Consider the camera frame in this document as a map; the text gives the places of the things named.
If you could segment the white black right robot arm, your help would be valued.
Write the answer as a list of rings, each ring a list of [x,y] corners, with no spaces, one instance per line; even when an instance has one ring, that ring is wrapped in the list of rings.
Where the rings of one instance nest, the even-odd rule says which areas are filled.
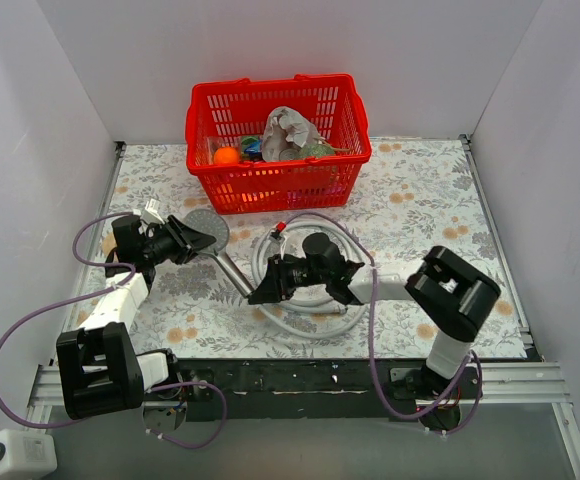
[[[345,259],[326,233],[339,223],[326,215],[320,219],[315,233],[303,241],[303,257],[285,253],[270,257],[257,287],[250,285],[226,254],[230,231],[221,216],[210,210],[194,210],[183,225],[204,238],[192,252],[214,259],[251,305],[281,304],[297,289],[314,285],[325,286],[332,300],[341,305],[362,307],[369,317],[375,315],[376,304],[382,300],[416,302],[439,329],[420,380],[434,397],[452,393],[467,363],[477,358],[471,347],[500,297],[499,286],[443,246],[433,247],[420,268],[408,277],[396,272],[383,274],[373,259],[365,263]]]

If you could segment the grey shower head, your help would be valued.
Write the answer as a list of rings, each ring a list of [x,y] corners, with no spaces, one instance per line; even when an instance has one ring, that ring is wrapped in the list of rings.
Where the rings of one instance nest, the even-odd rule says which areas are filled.
[[[190,211],[182,223],[198,233],[214,238],[210,245],[203,248],[194,247],[193,251],[198,256],[214,260],[236,290],[244,298],[248,298],[254,288],[227,254],[226,247],[229,243],[230,228],[224,218],[213,210],[196,209]]]

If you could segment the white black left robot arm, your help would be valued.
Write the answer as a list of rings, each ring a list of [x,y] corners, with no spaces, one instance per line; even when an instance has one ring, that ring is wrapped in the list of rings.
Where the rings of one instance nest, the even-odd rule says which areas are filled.
[[[64,406],[73,420],[135,409],[150,390],[163,400],[181,392],[183,377],[172,351],[137,354],[129,330],[156,267],[185,264],[219,239],[190,220],[169,216],[147,223],[136,213],[114,219],[112,233],[116,247],[106,257],[107,292],[78,329],[56,342]]]

